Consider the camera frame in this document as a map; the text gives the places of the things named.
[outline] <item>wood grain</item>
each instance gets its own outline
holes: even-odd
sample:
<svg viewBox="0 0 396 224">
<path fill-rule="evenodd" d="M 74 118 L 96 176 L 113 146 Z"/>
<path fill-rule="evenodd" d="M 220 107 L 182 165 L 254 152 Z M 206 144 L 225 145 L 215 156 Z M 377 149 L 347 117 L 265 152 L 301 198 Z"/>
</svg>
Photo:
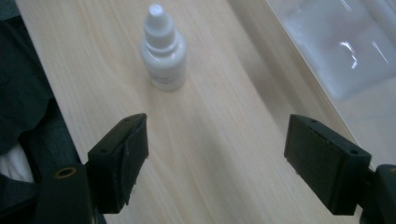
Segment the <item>wood grain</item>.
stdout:
<svg viewBox="0 0 396 224">
<path fill-rule="evenodd" d="M 150 154 L 131 203 L 106 220 L 357 223 L 360 211 L 332 216 L 283 158 L 289 113 L 347 132 L 270 8 L 159 2 L 189 44 L 187 81 L 172 92 L 150 84 L 139 57 L 150 1 L 18 1 L 83 161 L 120 119 L 148 114 Z M 255 16 L 270 33 L 248 26 Z"/>
</svg>

